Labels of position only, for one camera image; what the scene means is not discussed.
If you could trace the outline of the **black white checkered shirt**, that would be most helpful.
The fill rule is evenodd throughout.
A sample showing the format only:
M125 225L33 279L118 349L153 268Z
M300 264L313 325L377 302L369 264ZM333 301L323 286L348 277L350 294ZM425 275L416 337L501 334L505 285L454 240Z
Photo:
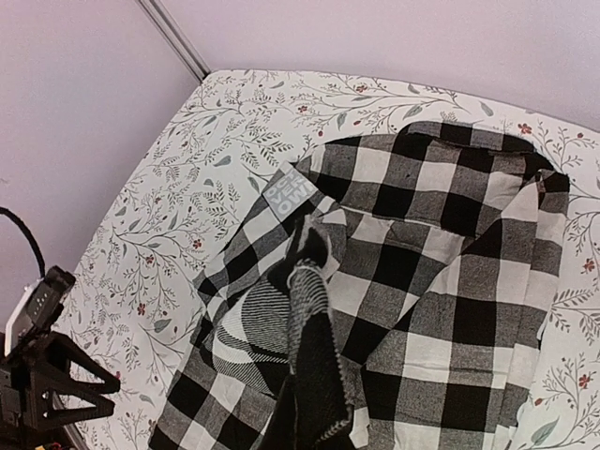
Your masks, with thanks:
M284 164L194 285L152 449L505 449L557 291L569 178L415 122Z

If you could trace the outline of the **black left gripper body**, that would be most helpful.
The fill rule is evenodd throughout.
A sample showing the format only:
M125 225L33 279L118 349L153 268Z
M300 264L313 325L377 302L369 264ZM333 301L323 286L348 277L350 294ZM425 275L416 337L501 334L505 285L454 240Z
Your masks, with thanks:
M1 366L1 440L26 441L34 424L36 402L26 365Z

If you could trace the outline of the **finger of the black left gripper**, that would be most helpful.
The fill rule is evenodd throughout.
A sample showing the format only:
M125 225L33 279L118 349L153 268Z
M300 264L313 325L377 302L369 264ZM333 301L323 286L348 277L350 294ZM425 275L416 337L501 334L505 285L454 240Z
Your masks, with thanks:
M8 362L24 376L24 385L61 394L108 395L120 390L120 380L94 361L70 337L54 331L23 337L8 354ZM97 382L71 377L71 366L79 366Z
M33 429L54 429L111 416L116 378L100 375L100 382L72 379L56 369L32 371L25 388L25 424Z

